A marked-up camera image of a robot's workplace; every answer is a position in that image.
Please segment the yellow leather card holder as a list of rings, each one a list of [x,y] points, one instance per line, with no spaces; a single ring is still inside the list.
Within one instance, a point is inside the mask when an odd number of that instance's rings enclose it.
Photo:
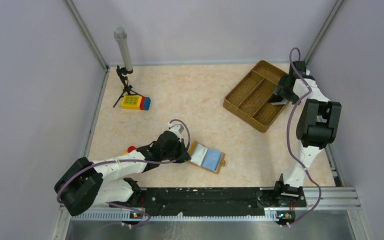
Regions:
[[[188,161],[195,167],[201,168],[213,174],[219,174],[222,167],[226,166],[224,152],[194,141],[189,150],[191,159]]]

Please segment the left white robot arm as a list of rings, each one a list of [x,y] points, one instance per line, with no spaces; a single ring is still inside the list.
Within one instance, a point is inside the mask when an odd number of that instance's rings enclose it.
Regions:
[[[98,161],[85,156],[77,159],[54,186],[57,202],[64,205],[71,216],[103,204],[125,203],[134,207],[140,202],[141,194],[128,175],[190,160],[184,139],[166,130],[157,140],[122,156]]]

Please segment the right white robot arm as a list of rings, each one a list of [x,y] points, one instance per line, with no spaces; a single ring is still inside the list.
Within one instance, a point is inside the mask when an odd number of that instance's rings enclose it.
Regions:
[[[303,196],[308,169],[317,155],[335,140],[342,105],[321,92],[306,63],[300,60],[290,64],[288,74],[281,77],[269,103],[273,106],[292,103],[295,107],[303,104],[295,132],[298,153],[291,155],[294,163],[281,174],[273,192],[274,202],[287,206]]]

